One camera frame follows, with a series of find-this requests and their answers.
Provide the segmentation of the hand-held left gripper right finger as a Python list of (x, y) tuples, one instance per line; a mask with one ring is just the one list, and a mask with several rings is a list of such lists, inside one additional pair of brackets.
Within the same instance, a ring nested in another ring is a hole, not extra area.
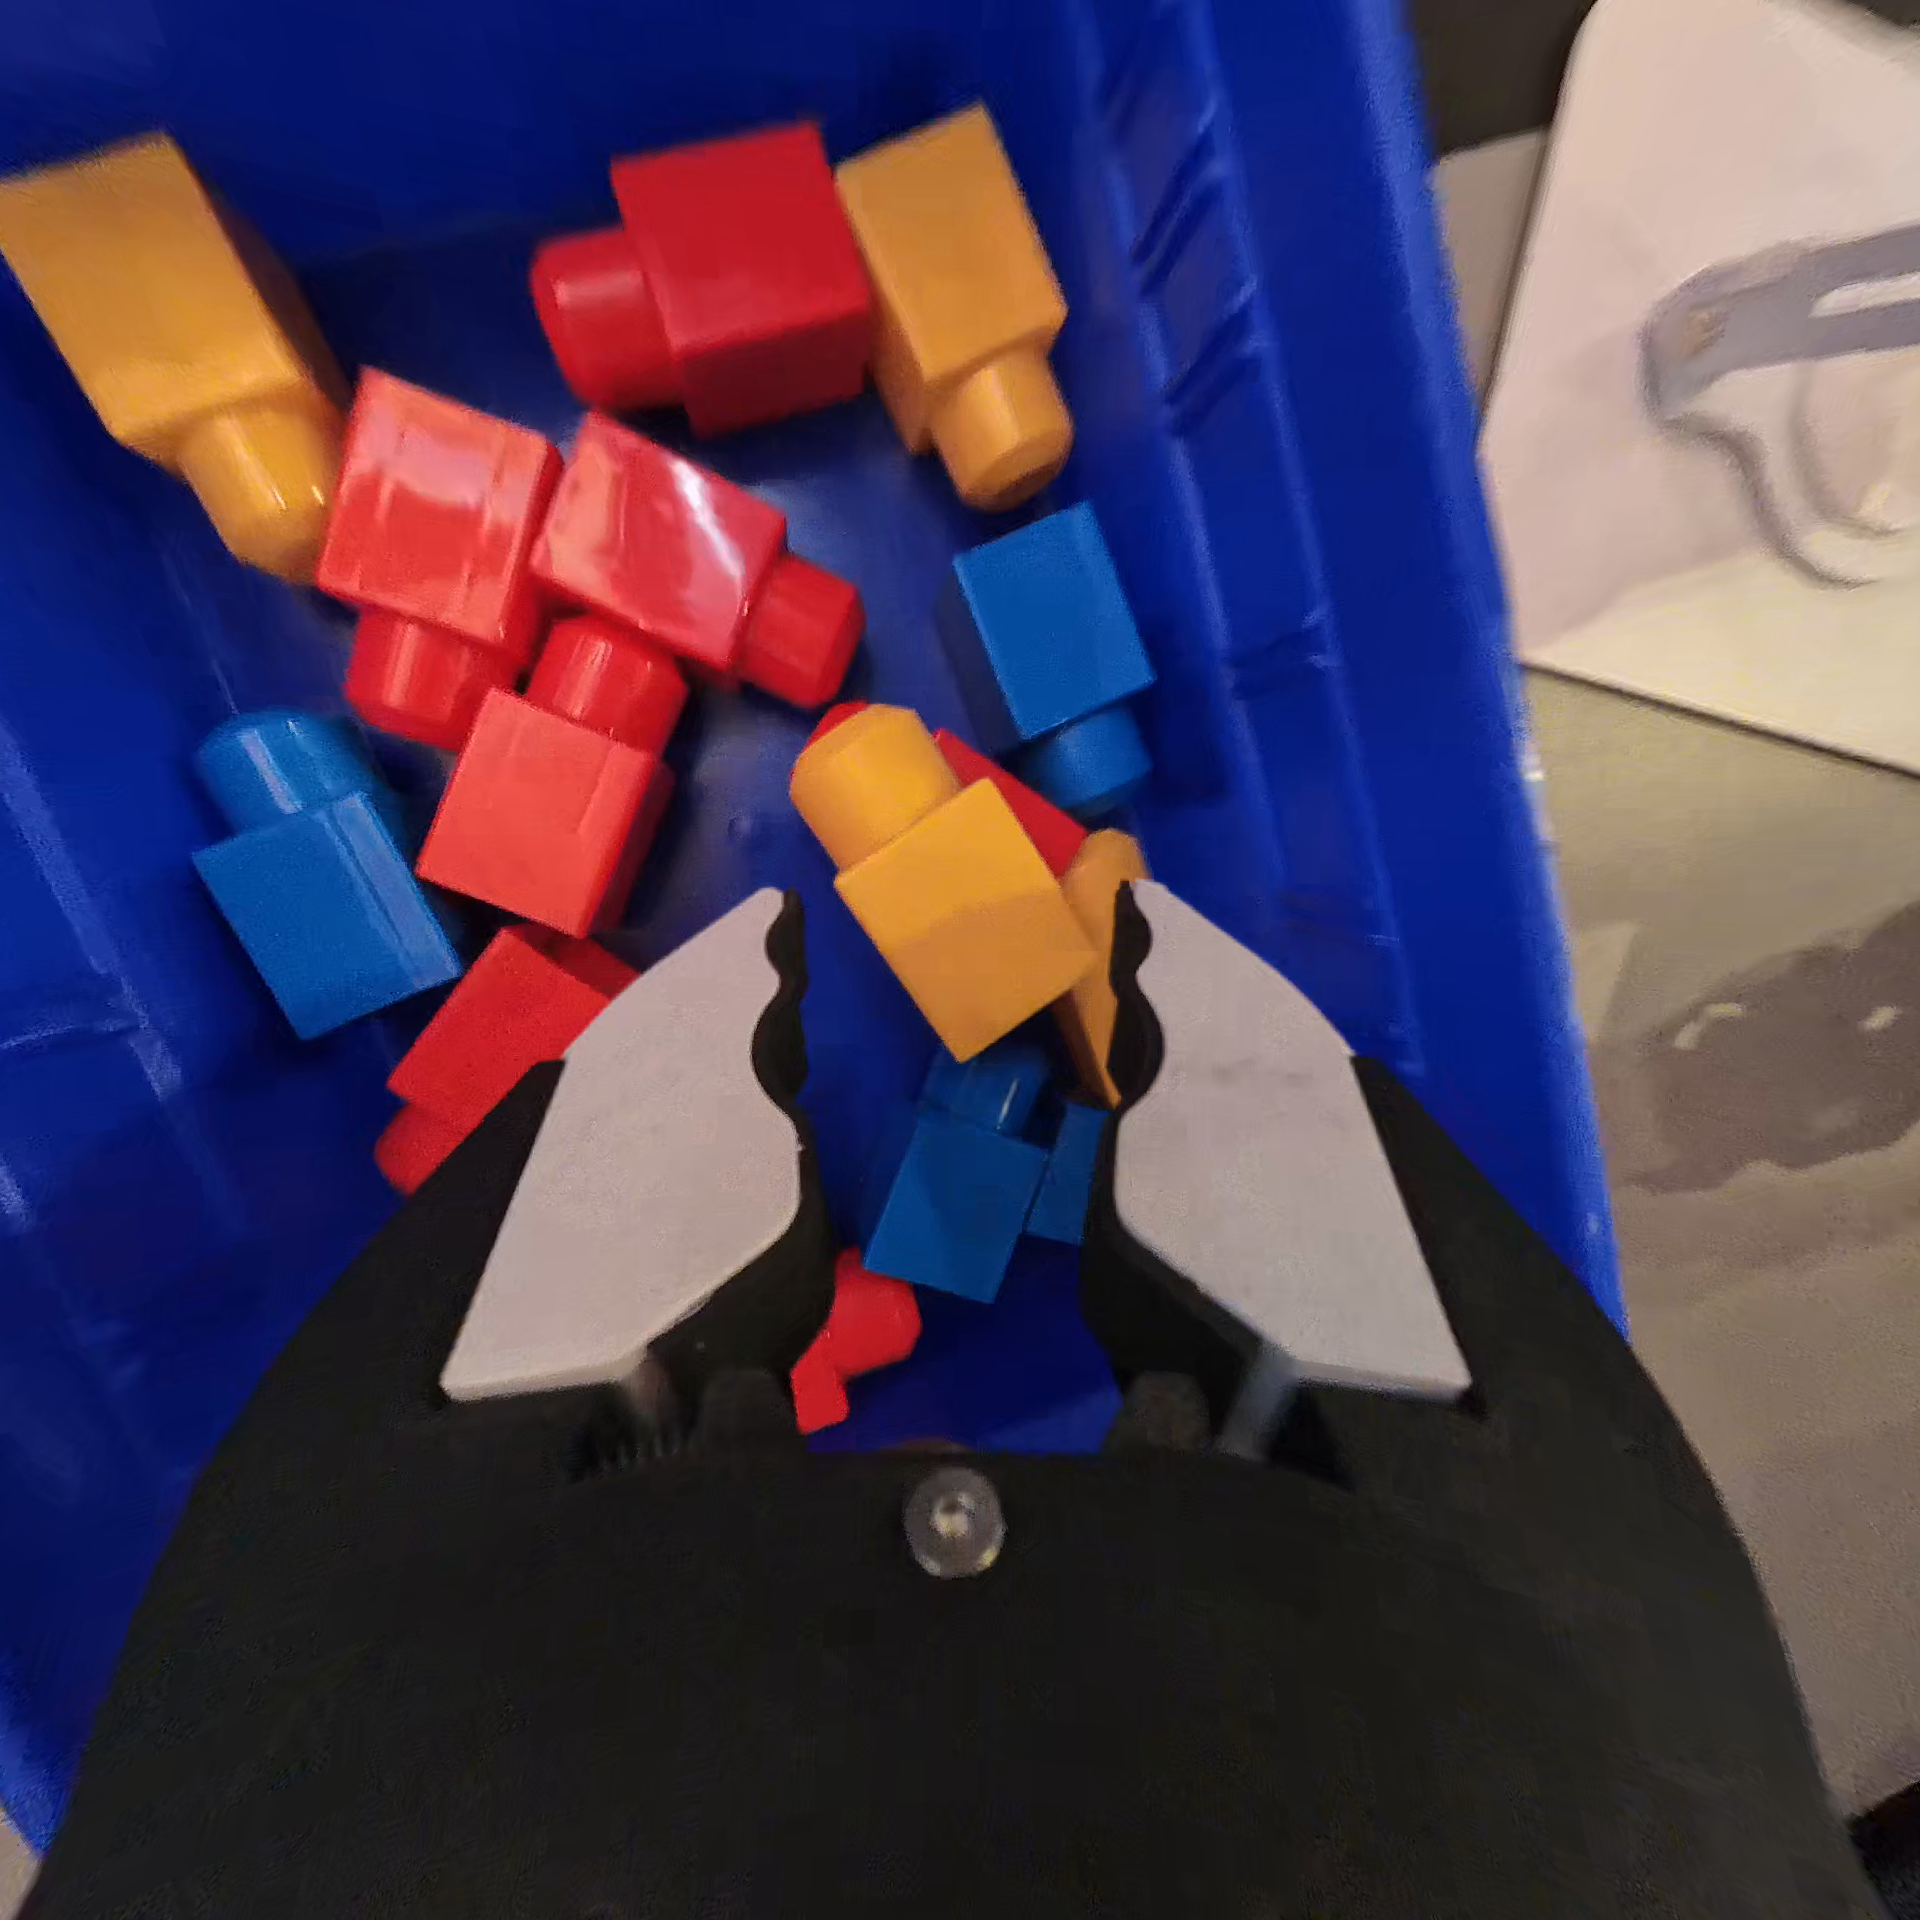
[(1332, 1021), (1160, 880), (1115, 894), (1112, 989), (1078, 1299), (1122, 1395), (1236, 1458), (1309, 1385), (1458, 1402), (1473, 1366)]

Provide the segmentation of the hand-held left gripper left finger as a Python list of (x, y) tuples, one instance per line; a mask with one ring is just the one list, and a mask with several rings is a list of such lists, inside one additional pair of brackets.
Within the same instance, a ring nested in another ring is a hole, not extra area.
[(642, 971), (440, 1167), (491, 1222), (440, 1368), (445, 1400), (610, 1390), (781, 1400), (832, 1307), (832, 1226), (802, 1111), (808, 915), (763, 886)]

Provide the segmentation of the yellow toy block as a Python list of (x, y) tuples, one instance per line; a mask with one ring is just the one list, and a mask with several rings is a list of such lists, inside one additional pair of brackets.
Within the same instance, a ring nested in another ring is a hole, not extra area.
[(915, 710), (832, 706), (788, 797), (853, 921), (956, 1059), (1090, 973), (1093, 941), (1014, 806), (992, 779), (957, 774)]

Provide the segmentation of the pile of mixed building blocks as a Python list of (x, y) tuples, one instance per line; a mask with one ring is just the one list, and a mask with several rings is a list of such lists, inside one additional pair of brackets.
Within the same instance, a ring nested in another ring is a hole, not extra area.
[[(200, 749), (224, 837), (200, 885), (291, 1030), (428, 992), (377, 1162), (405, 1192), (529, 1064), (637, 977), (597, 935), (674, 791), (691, 680), (802, 713), (841, 699), (865, 607), (769, 497), (626, 415), (699, 437), (873, 383), (905, 449), (1009, 511), (1066, 464), (1068, 307), (981, 104), (830, 165), (812, 122), (610, 165), (618, 221), (542, 242), (570, 449), (382, 368), (350, 403), (297, 287), (166, 135), (4, 181), (4, 262), (117, 442), (254, 568), (354, 611), (353, 720), (242, 713)], [(1014, 806), (1093, 941), (1139, 847), (1088, 824), (1148, 773), (1152, 670), (1090, 510), (954, 562), (961, 777)]]

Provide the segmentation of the blue plastic bin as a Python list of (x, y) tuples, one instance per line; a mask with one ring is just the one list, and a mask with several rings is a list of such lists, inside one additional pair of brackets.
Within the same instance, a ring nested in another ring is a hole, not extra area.
[[(4, 173), (169, 131), (374, 366), (566, 446), (538, 238), (616, 155), (987, 104), (1156, 682), (1152, 872), (1389, 1059), (1626, 1323), (1397, 5), (4, 5)], [(195, 751), (345, 615), (106, 432), (4, 275), (4, 1813), (43, 1851), (195, 1479), (394, 1209), (405, 1016), (300, 1039)]]

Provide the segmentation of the grey desk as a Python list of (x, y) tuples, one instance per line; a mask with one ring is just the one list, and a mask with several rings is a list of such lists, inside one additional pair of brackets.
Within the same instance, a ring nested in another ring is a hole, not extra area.
[(1526, 674), (1638, 1355), (1760, 1565), (1842, 1810), (1915, 1777), (1915, 1130), (1656, 1191), (1650, 1039), (1915, 907), (1915, 781)]

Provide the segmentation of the white adjustable stand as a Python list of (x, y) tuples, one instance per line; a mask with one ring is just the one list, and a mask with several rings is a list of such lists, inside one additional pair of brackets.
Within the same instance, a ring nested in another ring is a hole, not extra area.
[(1648, 415), (1717, 447), (1766, 545), (1836, 587), (1915, 575), (1918, 226), (1789, 242), (1650, 307)]

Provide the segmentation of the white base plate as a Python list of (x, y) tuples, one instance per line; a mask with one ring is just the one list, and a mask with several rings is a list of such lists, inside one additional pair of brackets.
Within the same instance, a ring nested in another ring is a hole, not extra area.
[(1478, 464), (1518, 655), (1915, 774), (1918, 574), (1817, 583), (1717, 447), (1650, 415), (1641, 328), (1707, 267), (1918, 226), (1915, 30), (1849, 5), (1595, 5), (1576, 37)]

